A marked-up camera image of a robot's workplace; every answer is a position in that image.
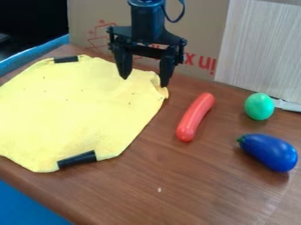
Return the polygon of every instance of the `red lettering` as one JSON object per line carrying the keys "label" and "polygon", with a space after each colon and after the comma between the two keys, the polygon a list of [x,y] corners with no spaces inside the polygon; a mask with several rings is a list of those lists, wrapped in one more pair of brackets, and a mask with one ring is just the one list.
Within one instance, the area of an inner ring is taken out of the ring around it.
{"label": "red lettering", "polygon": [[211,71],[210,71],[211,75],[214,75],[214,72],[216,71],[216,65],[217,65],[217,59],[212,59]]}
{"label": "red lettering", "polygon": [[210,67],[210,63],[211,63],[211,58],[210,57],[207,57],[207,61],[206,61],[206,64],[204,65],[203,64],[203,59],[204,59],[204,56],[201,56],[200,57],[200,61],[199,61],[199,66],[201,69],[207,69],[209,70],[209,67]]}
{"label": "red lettering", "polygon": [[195,54],[190,54],[190,53],[186,53],[186,60],[185,60],[185,64],[189,64],[191,66],[194,65],[194,59],[195,57]]}

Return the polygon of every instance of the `green ball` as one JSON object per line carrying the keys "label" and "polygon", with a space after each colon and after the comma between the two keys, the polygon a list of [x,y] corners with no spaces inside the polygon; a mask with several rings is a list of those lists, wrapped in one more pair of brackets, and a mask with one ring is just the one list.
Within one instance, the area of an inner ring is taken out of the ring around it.
{"label": "green ball", "polygon": [[256,93],[249,96],[245,102],[246,114],[253,120],[265,120],[274,112],[274,102],[269,95]]}

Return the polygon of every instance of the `plastic toy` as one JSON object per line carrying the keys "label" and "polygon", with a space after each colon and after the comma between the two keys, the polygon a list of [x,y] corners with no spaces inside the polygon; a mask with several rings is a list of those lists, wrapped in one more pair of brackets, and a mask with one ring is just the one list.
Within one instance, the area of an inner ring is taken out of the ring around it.
{"label": "plastic toy", "polygon": [[290,171],[298,155],[289,143],[266,134],[244,134],[238,138],[240,147],[273,171]]}
{"label": "plastic toy", "polygon": [[265,120],[274,112],[274,103],[269,95],[256,93],[246,99],[246,114],[253,120]]}
{"label": "plastic toy", "polygon": [[190,142],[195,137],[195,131],[205,116],[207,111],[215,104],[212,94],[205,92],[201,94],[185,112],[176,135],[183,142]]}

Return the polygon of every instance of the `black clip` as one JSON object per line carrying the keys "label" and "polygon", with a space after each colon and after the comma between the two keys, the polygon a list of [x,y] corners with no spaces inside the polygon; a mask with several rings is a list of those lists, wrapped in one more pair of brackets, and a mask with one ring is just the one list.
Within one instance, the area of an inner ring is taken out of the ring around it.
{"label": "black clip", "polygon": [[91,163],[91,162],[96,162],[96,161],[97,161],[97,159],[96,159],[95,151],[91,150],[91,151],[87,151],[87,152],[84,152],[84,153],[76,155],[76,156],[72,156],[72,157],[57,161],[57,165],[61,169],[61,168],[71,166],[71,165],[76,165],[76,164],[80,164],[80,163]]}
{"label": "black clip", "polygon": [[54,58],[55,63],[64,63],[64,62],[78,62],[78,57],[76,56],[68,56],[68,57],[58,57]]}

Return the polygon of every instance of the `cardboard box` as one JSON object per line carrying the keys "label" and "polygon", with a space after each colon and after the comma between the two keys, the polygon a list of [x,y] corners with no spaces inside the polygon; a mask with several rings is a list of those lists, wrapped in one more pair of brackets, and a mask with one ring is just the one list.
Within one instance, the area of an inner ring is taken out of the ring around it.
{"label": "cardboard box", "polygon": [[[178,0],[166,0],[170,17],[181,11]],[[184,18],[177,24],[166,20],[166,29],[188,40],[186,60],[176,72],[213,80],[224,34],[229,0],[189,0]],[[100,54],[107,49],[110,25],[131,25],[127,0],[69,0],[70,42]],[[158,61],[134,57],[135,62],[158,69]]]}

